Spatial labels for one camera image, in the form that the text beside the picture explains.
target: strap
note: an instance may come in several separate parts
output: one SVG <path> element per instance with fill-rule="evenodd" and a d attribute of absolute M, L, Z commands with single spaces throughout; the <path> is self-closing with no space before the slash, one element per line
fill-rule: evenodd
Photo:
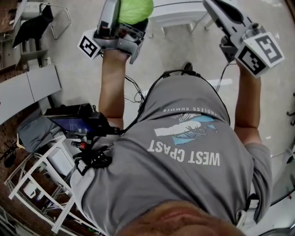
<path fill-rule="evenodd" d="M 83 161 L 80 161 L 78 167 L 83 170 L 86 167 L 86 164 Z M 87 191 L 92 181 L 94 180 L 94 178 L 95 178 L 95 171 L 93 168 L 90 168 L 84 174 L 84 176 L 82 176 L 78 170 L 75 170 L 70 180 L 72 194 L 75 199 L 76 206 L 78 207 L 79 211 L 87 220 L 89 220 L 89 218 L 86 216 L 86 214 L 83 211 L 82 199 L 85 192 Z"/>
<path fill-rule="evenodd" d="M 238 220 L 238 224 L 236 225 L 236 227 L 238 229 L 245 232 L 248 229 L 250 229 L 252 226 L 256 225 L 256 222 L 254 220 L 254 215 L 258 208 L 258 204 L 259 204 L 258 196 L 256 194 L 256 191 L 252 182 L 251 189 L 250 189 L 250 196 L 247 200 L 247 206 L 245 211 L 242 210 L 236 213 L 236 219 Z"/>

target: hand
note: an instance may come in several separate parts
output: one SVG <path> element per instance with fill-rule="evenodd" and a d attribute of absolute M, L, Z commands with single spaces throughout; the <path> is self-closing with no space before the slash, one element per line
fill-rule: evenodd
<path fill-rule="evenodd" d="M 104 59 L 106 60 L 112 60 L 112 61 L 117 61 L 117 62 L 122 62 L 126 63 L 126 61 L 129 58 L 129 55 L 126 55 L 119 50 L 105 50 L 103 52 Z"/>
<path fill-rule="evenodd" d="M 245 66 L 243 66 L 240 62 L 236 61 L 236 64 L 240 68 L 241 75 L 247 75 L 247 76 L 253 77 L 253 75 L 250 73 L 250 71 Z"/>

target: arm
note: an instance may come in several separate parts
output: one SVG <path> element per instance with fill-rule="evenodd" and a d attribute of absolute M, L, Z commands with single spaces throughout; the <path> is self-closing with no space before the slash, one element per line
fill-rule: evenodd
<path fill-rule="evenodd" d="M 120 129 L 124 127 L 124 81 L 127 59 L 127 55 L 110 50 L 104 52 L 102 62 L 99 112 Z"/>
<path fill-rule="evenodd" d="M 262 144 L 258 132 L 260 123 L 261 79 L 253 77 L 241 64 L 235 132 L 244 145 Z"/>

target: white metal rack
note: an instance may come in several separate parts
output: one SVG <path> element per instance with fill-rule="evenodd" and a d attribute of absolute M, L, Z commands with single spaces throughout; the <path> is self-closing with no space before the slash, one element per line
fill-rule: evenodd
<path fill-rule="evenodd" d="M 9 187 L 11 193 L 9 195 L 9 198 L 12 199 L 13 197 L 18 198 L 26 207 L 28 207 L 32 212 L 34 212 L 38 217 L 40 217 L 41 219 L 45 220 L 47 223 L 49 223 L 50 225 L 52 225 L 52 231 L 54 233 L 58 233 L 59 230 L 68 233 L 71 236 L 76 236 L 76 234 L 63 227 L 62 223 L 65 220 L 65 217 L 67 215 L 72 216 L 76 222 L 78 222 L 79 224 L 83 224 L 97 232 L 100 232 L 99 229 L 97 229 L 96 227 L 94 227 L 93 225 L 85 222 L 84 220 L 80 219 L 79 217 L 77 217 L 76 215 L 74 215 L 73 213 L 70 212 L 70 209 L 72 208 L 72 206 L 74 205 L 74 198 L 72 197 L 71 194 L 71 187 L 64 181 L 64 179 L 55 171 L 55 169 L 52 167 L 52 165 L 50 164 L 50 162 L 47 160 L 47 157 L 49 156 L 49 154 L 56 148 L 61 148 L 63 150 L 65 150 L 65 147 L 63 145 L 63 141 L 66 139 L 66 137 L 64 135 L 58 136 L 56 138 L 54 138 L 52 141 L 55 141 L 54 145 L 44 154 L 44 155 L 40 155 L 38 153 L 32 153 L 30 154 L 19 166 L 18 168 L 8 177 L 8 179 L 5 181 L 5 185 Z M 33 165 L 33 167 L 26 172 L 24 170 L 24 167 L 27 163 L 27 161 L 32 157 L 32 156 L 37 156 L 39 157 L 39 160 Z M 66 203 L 66 205 L 64 204 L 60 204 L 58 203 L 55 198 L 53 198 L 50 194 L 48 194 L 39 184 L 38 182 L 32 177 L 32 173 L 34 172 L 34 170 L 36 170 L 39 165 L 44 162 L 47 165 L 47 168 L 50 169 L 51 172 L 54 173 L 55 178 L 58 179 L 58 182 L 60 183 L 61 187 L 64 192 L 66 194 L 68 194 L 70 196 L 70 200 Z M 21 176 L 19 178 L 19 181 L 17 183 L 16 186 L 14 186 L 14 184 L 11 182 L 12 177 L 18 172 L 21 171 Z M 43 194 L 44 196 L 46 196 L 53 204 L 55 204 L 59 209 L 62 210 L 61 214 L 59 215 L 58 219 L 54 222 L 52 219 L 50 219 L 47 215 L 46 212 L 41 212 L 37 207 L 35 207 L 31 202 L 29 202 L 26 197 L 21 194 L 19 192 L 19 190 L 21 189 L 22 185 L 26 182 L 26 180 L 30 180 Z"/>

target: green ball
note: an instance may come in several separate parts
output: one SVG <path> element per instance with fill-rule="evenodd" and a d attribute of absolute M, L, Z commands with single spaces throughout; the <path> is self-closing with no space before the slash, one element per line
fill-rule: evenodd
<path fill-rule="evenodd" d="M 153 13 L 153 0 L 121 0 L 119 23 L 136 24 Z"/>

